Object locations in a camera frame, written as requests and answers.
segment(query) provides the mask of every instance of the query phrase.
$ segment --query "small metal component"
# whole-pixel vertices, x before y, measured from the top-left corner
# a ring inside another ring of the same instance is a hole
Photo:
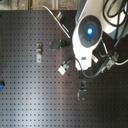
[[[64,61],[63,64],[59,67],[58,71],[61,75],[64,75],[66,73],[66,70],[69,68],[69,65],[66,64]]]
[[[41,43],[37,43],[37,49],[36,49],[36,62],[37,63],[41,63],[42,61],[42,44]]]
[[[115,65],[115,61],[118,60],[118,57],[119,57],[119,55],[117,54],[117,52],[115,52],[114,55],[112,56],[112,58],[109,59],[107,65],[106,65],[106,68],[107,68],[108,70],[110,70],[111,67],[112,67],[113,65]]]

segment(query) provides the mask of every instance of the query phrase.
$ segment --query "bracket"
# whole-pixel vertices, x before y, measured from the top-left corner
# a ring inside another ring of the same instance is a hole
[[[113,65],[115,65],[115,62],[118,60],[118,58],[119,58],[119,55],[118,55],[117,52],[115,52],[114,55],[112,56],[112,58],[110,58],[110,60],[109,60],[108,63],[106,64],[106,68],[107,68],[108,70],[110,70],[111,67],[112,67]]]
[[[42,52],[43,52],[43,45],[41,43],[37,43],[37,49],[36,49],[36,62],[41,63],[42,62]]]
[[[86,82],[82,81],[79,85],[79,91],[77,93],[78,100],[85,100],[86,96]]]

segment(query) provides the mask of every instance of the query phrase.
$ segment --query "white cable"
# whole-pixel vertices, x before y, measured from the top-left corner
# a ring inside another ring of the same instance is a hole
[[[47,8],[46,6],[44,5],[41,5],[41,6],[35,6],[35,8],[45,8],[52,16],[53,18],[56,20],[56,22],[58,23],[58,25],[60,26],[60,28],[63,30],[63,32],[67,35],[68,38],[70,38],[69,34],[65,31],[65,29],[62,27],[62,25],[60,24],[60,22],[56,19],[56,17],[54,16],[54,14],[51,12],[51,10],[49,8]]]
[[[107,50],[107,47],[106,47],[106,45],[105,45],[103,39],[101,39],[101,41],[102,41],[102,43],[103,43],[103,46],[104,46],[104,49],[105,49],[106,54],[108,54],[108,50]]]
[[[128,59],[127,59],[127,60],[125,60],[125,61],[124,61],[124,62],[122,62],[122,63],[117,63],[117,62],[115,62],[115,64],[120,66],[120,65],[124,65],[124,64],[126,64],[127,62],[128,62]]]

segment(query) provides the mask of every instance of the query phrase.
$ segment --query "perforated metal table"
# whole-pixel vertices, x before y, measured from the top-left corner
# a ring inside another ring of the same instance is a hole
[[[73,19],[75,13],[67,15]],[[49,50],[50,42],[65,38],[47,11],[0,12],[0,80],[6,84],[0,90],[1,127],[128,127],[128,64],[87,81],[86,98],[78,101],[74,62],[64,76],[57,71],[72,48]],[[120,61],[128,56],[127,40],[118,47]],[[37,42],[43,44],[41,64],[36,63]]]

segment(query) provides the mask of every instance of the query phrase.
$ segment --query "screw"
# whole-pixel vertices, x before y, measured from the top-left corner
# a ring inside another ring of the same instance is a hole
[[[107,65],[107,68],[110,68],[110,65]]]

